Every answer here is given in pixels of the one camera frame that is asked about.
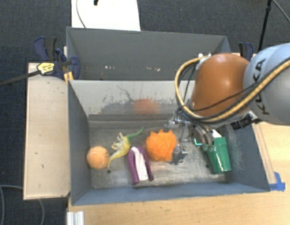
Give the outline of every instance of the toy dinosaur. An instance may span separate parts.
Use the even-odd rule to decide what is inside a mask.
[[[117,140],[119,142],[114,142],[112,145],[112,149],[116,150],[116,152],[111,156],[109,163],[108,163],[108,168],[111,164],[111,161],[116,159],[116,158],[120,158],[122,156],[125,156],[131,147],[131,139],[139,134],[142,133],[143,131],[143,127],[137,132],[137,133],[133,133],[133,134],[128,134],[126,136],[124,136],[121,132],[119,133]]]

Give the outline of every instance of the orange fluffy toy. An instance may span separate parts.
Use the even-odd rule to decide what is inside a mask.
[[[158,133],[151,131],[146,139],[146,151],[154,161],[171,161],[177,144],[176,136],[171,130],[164,132],[161,129]]]

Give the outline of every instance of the blue clamp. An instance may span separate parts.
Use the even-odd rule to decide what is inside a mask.
[[[250,43],[239,43],[239,52],[241,57],[246,58],[248,61],[253,57],[253,47]]]
[[[277,183],[269,184],[271,191],[282,191],[285,190],[285,182],[281,182],[281,178],[278,172],[274,172]]]
[[[64,55],[61,49],[55,49],[55,37],[39,37],[33,43],[34,51],[39,57],[41,61],[50,61],[54,64],[54,71],[48,74],[42,75],[50,75],[55,76],[60,79],[63,79],[63,75],[66,73],[62,70],[63,67],[67,67],[68,71],[73,73],[73,78],[78,79],[80,74],[80,63],[77,56],[71,57],[70,61],[67,61],[67,57]]]

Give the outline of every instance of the gray bin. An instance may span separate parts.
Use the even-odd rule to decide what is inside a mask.
[[[197,53],[229,52],[226,37],[73,28],[68,28],[67,31],[68,56],[78,55],[82,64],[82,80],[70,81],[68,84],[73,205],[269,191],[267,176],[252,127],[238,131],[234,131],[230,126],[221,128],[221,133],[227,140],[231,172],[214,174],[207,155],[191,143],[186,144],[190,153],[183,164],[174,166],[166,162],[151,161],[150,165],[155,179],[135,187],[131,182],[126,157],[113,160],[110,174],[107,173],[107,169],[99,171],[91,169],[86,161],[89,148],[95,145],[104,146],[112,153],[111,144],[116,140],[119,132],[126,135],[144,127],[143,133],[132,140],[132,145],[142,146],[149,131],[159,130],[168,124],[173,111],[177,109],[173,84],[175,70],[184,61],[196,57]],[[126,43],[123,40],[119,48],[121,53],[115,52],[114,57],[110,54],[117,47],[116,35],[122,38],[129,36],[129,41],[131,39],[138,41],[138,46],[134,47],[134,56],[129,49],[126,49]],[[178,49],[176,54],[168,53],[163,46],[167,39],[178,40],[170,46],[173,50]],[[96,47],[94,50],[90,49],[92,42],[94,42],[93,47]],[[160,50],[154,51],[150,48],[152,45],[158,49],[158,44],[162,45]],[[158,58],[152,57],[154,54],[158,54]],[[128,57],[137,62],[137,65],[132,67],[142,71],[140,74],[129,67],[131,63],[127,62]],[[115,62],[115,67],[121,66],[121,71],[127,74],[102,70],[102,63],[98,61],[103,62],[104,58],[108,58],[109,62]],[[159,60],[160,70],[147,69],[146,62],[149,60]],[[143,114],[134,109],[136,101],[144,100],[153,101],[156,104],[153,112]],[[182,129],[179,126],[172,128],[177,135]]]

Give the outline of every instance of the wooden table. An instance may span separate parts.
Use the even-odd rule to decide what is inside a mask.
[[[86,225],[290,225],[290,127],[261,123],[274,171],[286,183],[271,191],[155,202],[72,207],[84,211]]]

